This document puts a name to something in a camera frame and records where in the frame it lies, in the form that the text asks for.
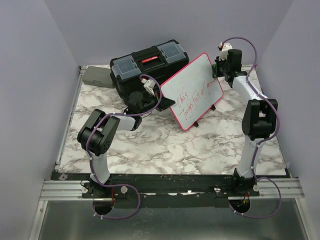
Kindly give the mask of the green black whiteboard eraser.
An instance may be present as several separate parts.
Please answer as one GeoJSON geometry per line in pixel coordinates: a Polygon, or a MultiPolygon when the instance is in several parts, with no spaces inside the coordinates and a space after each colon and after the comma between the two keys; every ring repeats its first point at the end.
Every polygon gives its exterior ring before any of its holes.
{"type": "Polygon", "coordinates": [[[215,79],[217,77],[217,65],[212,65],[212,77],[215,79]]]}

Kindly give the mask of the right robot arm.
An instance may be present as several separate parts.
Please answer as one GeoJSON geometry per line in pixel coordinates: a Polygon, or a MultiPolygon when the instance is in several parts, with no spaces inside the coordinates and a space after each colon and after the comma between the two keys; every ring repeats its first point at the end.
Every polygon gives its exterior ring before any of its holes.
{"type": "Polygon", "coordinates": [[[276,132],[278,102],[263,95],[250,80],[250,74],[242,71],[242,51],[226,47],[220,48],[221,54],[212,65],[213,77],[224,77],[228,85],[235,90],[246,103],[241,129],[245,135],[242,155],[234,170],[230,191],[241,196],[248,190],[248,184],[257,179],[257,158],[264,143],[276,132]]]}

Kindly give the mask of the aluminium frame rail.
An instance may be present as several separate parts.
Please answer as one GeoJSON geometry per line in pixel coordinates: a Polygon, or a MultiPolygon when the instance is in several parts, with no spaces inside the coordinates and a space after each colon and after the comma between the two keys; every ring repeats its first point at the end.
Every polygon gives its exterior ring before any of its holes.
{"type": "Polygon", "coordinates": [[[57,158],[55,160],[53,171],[49,176],[49,180],[45,180],[42,184],[36,214],[33,220],[30,240],[39,240],[41,230],[46,217],[49,202],[53,201],[77,201],[81,199],[81,186],[78,180],[71,180],[71,175],[59,173],[64,148],[67,142],[68,133],[71,127],[72,118],[76,109],[76,104],[81,91],[82,77],[86,71],[86,66],[79,67],[79,75],[77,85],[72,98],[71,107],[68,113],[67,122],[65,124],[63,137],[58,149],[57,158]]]}

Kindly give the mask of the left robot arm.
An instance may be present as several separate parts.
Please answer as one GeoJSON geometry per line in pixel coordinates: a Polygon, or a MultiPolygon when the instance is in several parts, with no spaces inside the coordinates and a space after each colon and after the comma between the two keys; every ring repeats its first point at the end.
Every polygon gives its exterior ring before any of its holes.
{"type": "Polygon", "coordinates": [[[107,197],[113,187],[109,179],[107,151],[117,131],[135,131],[143,115],[153,110],[163,111],[176,102],[156,92],[154,95],[134,91],[129,95],[127,108],[122,113],[105,113],[95,109],[77,135],[77,141],[86,152],[90,166],[90,181],[93,191],[101,198],[107,197]]]}

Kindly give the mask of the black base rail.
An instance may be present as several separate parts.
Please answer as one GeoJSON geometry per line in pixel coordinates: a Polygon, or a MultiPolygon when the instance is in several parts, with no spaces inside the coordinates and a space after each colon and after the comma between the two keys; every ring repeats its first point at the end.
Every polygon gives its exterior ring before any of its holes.
{"type": "Polygon", "coordinates": [[[248,200],[262,193],[253,178],[234,175],[112,174],[101,186],[88,174],[71,174],[66,179],[55,174],[48,185],[69,199],[123,209],[138,203],[141,208],[227,208],[231,199],[248,200]]]}

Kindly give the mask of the pink framed whiteboard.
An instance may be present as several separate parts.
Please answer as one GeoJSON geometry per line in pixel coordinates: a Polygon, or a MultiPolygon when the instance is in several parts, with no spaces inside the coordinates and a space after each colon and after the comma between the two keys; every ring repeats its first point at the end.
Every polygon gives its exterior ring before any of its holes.
{"type": "Polygon", "coordinates": [[[183,131],[188,131],[223,96],[220,81],[213,77],[212,62],[203,52],[161,84],[162,95],[183,131]]]}

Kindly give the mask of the black plastic toolbox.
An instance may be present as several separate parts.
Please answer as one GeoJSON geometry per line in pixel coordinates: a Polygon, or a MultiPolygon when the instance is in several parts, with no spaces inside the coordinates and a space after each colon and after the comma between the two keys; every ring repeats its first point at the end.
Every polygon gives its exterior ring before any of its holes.
{"type": "Polygon", "coordinates": [[[110,77],[125,104],[132,92],[145,90],[140,75],[147,74],[161,85],[189,63],[189,56],[174,39],[132,52],[110,61],[110,77]]]}

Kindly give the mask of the grey plastic case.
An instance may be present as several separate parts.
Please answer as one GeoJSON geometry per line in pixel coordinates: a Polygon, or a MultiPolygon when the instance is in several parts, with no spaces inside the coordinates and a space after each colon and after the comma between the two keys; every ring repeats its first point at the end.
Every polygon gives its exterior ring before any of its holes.
{"type": "Polygon", "coordinates": [[[105,67],[88,66],[82,77],[86,85],[113,89],[115,86],[111,79],[111,70],[105,67]]]}

